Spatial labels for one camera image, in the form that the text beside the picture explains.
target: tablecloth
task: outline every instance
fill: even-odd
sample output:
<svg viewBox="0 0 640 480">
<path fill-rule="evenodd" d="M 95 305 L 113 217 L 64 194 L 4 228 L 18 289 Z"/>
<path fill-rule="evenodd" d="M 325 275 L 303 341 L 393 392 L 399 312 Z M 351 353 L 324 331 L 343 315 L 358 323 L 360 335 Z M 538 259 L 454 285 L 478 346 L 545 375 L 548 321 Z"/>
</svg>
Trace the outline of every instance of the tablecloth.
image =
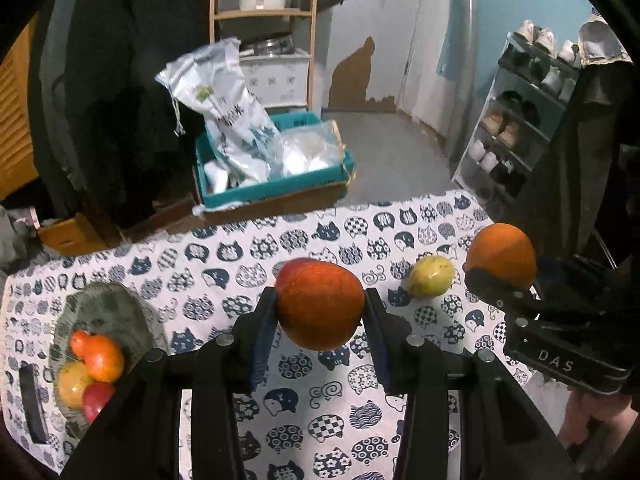
<svg viewBox="0 0 640 480">
<path fill-rule="evenodd" d="M 531 371 L 505 357 L 502 313 L 466 290 L 462 263 L 474 235 L 491 221 L 466 192 L 405 202 L 330 208 L 164 234 L 78 258 L 64 258 L 9 277 L 0 330 L 6 352 L 0 392 L 9 432 L 41 462 L 60 471 L 77 444 L 55 405 L 47 366 L 56 318 L 67 294 L 88 282 L 115 281 L 135 290 L 147 314 L 163 323 L 171 353 L 191 351 L 250 311 L 287 260 L 311 256 L 344 266 L 375 286 L 389 311 L 443 350 L 491 348 L 520 384 Z M 411 266 L 427 254 L 451 259 L 456 276 L 434 300 L 406 291 Z M 36 445 L 24 421 L 18 368 L 33 363 L 49 443 Z M 182 398 L 180 474 L 191 478 L 191 394 Z M 266 380 L 252 396 L 235 396 L 242 455 L 249 479 L 344 477 L 390 480 L 398 455 L 406 400 L 386 396 L 359 327 L 329 352 L 301 349 L 278 329 Z M 449 393 L 449 449 L 460 441 L 458 397 Z"/>
</svg>

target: peeling paint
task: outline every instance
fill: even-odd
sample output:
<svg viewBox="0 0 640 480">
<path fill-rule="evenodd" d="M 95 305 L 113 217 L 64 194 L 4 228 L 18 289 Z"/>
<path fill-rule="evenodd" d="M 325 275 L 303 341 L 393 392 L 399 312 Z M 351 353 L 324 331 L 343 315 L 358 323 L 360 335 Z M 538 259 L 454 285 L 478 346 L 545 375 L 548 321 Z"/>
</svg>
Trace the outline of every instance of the peeling paint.
<svg viewBox="0 0 640 480">
<path fill-rule="evenodd" d="M 367 87 L 371 78 L 371 57 L 376 49 L 369 36 L 364 45 L 343 59 L 334 70 L 329 88 L 329 110 L 395 112 L 395 96 L 380 100 L 367 99 Z"/>
</svg>

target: screw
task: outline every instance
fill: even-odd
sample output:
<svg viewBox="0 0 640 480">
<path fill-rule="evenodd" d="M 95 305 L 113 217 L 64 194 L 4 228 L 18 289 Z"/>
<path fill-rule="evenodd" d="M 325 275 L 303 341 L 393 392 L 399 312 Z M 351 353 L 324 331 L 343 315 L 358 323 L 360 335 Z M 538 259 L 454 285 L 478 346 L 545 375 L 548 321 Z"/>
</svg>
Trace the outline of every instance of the screw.
<svg viewBox="0 0 640 480">
<path fill-rule="evenodd" d="M 406 337 L 406 341 L 409 343 L 409 345 L 415 346 L 415 347 L 424 345 L 424 338 L 421 335 L 417 335 L 417 334 L 409 334 Z"/>
<path fill-rule="evenodd" d="M 233 335 L 231 334 L 220 334 L 217 338 L 216 338 L 216 343 L 218 346 L 229 346 L 231 344 L 233 344 L 233 342 L 236 340 L 235 337 L 233 337 Z"/>
<path fill-rule="evenodd" d="M 159 348 L 153 348 L 146 353 L 145 359 L 150 363 L 157 363 L 162 359 L 164 352 Z"/>
<path fill-rule="evenodd" d="M 485 363 L 490 363 L 495 359 L 495 354 L 491 352 L 488 348 L 483 348 L 482 350 L 478 350 L 478 357 L 481 361 Z"/>
</svg>

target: floor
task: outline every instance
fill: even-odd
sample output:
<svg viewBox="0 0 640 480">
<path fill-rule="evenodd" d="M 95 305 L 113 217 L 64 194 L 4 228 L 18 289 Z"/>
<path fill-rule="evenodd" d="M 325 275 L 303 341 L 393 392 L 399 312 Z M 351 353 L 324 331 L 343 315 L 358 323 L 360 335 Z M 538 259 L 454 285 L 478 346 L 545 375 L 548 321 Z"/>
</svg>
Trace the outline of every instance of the floor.
<svg viewBox="0 0 640 480">
<path fill-rule="evenodd" d="M 436 139 L 403 116 L 333 112 L 322 118 L 337 121 L 342 140 L 356 160 L 356 179 L 341 205 L 404 200 L 457 187 Z M 558 433 L 569 396 L 564 384 L 544 383 L 538 373 L 524 389 Z"/>
</svg>

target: orange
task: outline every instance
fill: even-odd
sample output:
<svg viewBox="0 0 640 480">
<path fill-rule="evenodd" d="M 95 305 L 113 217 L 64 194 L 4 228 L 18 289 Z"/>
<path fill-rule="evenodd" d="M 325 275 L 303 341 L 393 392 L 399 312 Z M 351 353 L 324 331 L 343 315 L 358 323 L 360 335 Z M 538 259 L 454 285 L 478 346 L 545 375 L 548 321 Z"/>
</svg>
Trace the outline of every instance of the orange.
<svg viewBox="0 0 640 480">
<path fill-rule="evenodd" d="M 71 361 L 58 373 L 58 394 L 60 400 L 70 408 L 82 408 L 84 390 L 95 383 L 86 366 L 81 361 Z"/>
<path fill-rule="evenodd" d="M 117 381 L 124 370 L 124 356 L 117 343 L 105 335 L 92 335 L 84 343 L 84 364 L 101 383 Z"/>
<path fill-rule="evenodd" d="M 466 253 L 465 270 L 481 267 L 517 288 L 528 289 L 536 277 L 536 253 L 520 229 L 493 224 L 482 229 Z"/>
<path fill-rule="evenodd" d="M 353 336 L 364 305 L 360 280 L 348 270 L 327 262 L 305 262 L 278 291 L 278 320 L 297 345 L 332 350 Z"/>
<path fill-rule="evenodd" d="M 71 351 L 78 359 L 83 359 L 82 355 L 84 354 L 84 343 L 91 337 L 86 330 L 76 330 L 71 335 L 71 339 L 69 341 L 69 346 L 71 346 Z"/>
</svg>

